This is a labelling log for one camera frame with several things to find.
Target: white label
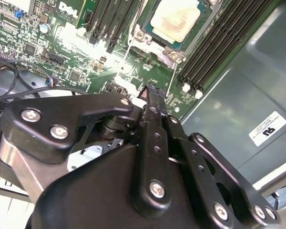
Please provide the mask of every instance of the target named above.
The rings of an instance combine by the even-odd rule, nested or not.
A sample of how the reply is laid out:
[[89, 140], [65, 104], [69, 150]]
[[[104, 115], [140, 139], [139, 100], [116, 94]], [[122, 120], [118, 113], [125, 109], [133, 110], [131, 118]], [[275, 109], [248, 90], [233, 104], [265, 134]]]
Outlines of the white label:
[[74, 10], [71, 6], [67, 6], [66, 3], [60, 2], [58, 8], [61, 11], [67, 12], [67, 14], [72, 15], [74, 18], [78, 18], [77, 16], [77, 10]]
[[283, 118], [278, 112], [274, 111], [249, 134], [249, 137], [256, 146], [260, 146], [285, 125], [286, 119]]

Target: gray metal panel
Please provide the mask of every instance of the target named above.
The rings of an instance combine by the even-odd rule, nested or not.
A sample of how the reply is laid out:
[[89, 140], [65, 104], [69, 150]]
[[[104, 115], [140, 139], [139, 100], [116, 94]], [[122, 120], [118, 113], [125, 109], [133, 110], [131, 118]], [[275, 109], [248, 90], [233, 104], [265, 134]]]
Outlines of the gray metal panel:
[[183, 124], [187, 134], [203, 134], [255, 183], [286, 162], [286, 125], [259, 147], [249, 137], [274, 111], [286, 119], [286, 2], [229, 63]]

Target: dell logo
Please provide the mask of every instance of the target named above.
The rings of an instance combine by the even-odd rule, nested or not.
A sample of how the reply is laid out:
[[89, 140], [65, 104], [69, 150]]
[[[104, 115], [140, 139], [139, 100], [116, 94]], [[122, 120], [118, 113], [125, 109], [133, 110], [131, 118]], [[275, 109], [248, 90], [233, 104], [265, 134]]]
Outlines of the dell logo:
[[66, 3], [60, 2], [58, 8], [61, 11], [67, 12], [67, 14], [72, 15], [74, 18], [78, 18], [77, 16], [77, 10], [74, 10], [71, 6], [67, 6]]

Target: chip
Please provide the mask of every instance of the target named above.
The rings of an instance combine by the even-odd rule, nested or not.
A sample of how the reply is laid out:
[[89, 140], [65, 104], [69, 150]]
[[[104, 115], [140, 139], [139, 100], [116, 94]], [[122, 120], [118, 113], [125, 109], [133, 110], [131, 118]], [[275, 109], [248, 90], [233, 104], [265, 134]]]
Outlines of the chip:
[[72, 71], [70, 74], [70, 80], [77, 82], [80, 79], [80, 74]]
[[55, 11], [55, 8], [54, 8], [53, 6], [50, 6], [49, 12], [50, 12], [50, 13], [54, 13], [54, 11]]
[[102, 61], [102, 62], [106, 62], [106, 60], [107, 60], [106, 57], [103, 57], [103, 56], [102, 56], [102, 57], [100, 58], [100, 61]]
[[198, 5], [198, 0], [162, 0], [151, 19], [153, 33], [169, 43], [182, 42], [200, 16]]
[[43, 22], [43, 23], [47, 23], [47, 22], [48, 22], [48, 16], [42, 14], [42, 15], [40, 16], [40, 21]]
[[35, 46], [29, 44], [29, 43], [26, 43], [25, 45], [25, 48], [24, 48], [24, 53], [28, 54], [29, 56], [33, 56], [35, 54]]
[[44, 12], [49, 12], [49, 9], [50, 9], [50, 5], [49, 4], [45, 4], [44, 5]]

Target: motherboard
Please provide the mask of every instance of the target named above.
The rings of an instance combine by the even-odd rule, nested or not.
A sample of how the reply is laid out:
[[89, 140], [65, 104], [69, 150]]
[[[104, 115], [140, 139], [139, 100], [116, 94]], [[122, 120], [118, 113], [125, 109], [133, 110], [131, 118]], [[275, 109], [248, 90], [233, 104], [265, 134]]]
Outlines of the motherboard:
[[91, 94], [132, 99], [153, 83], [180, 119], [270, 2], [0, 0], [0, 59]]

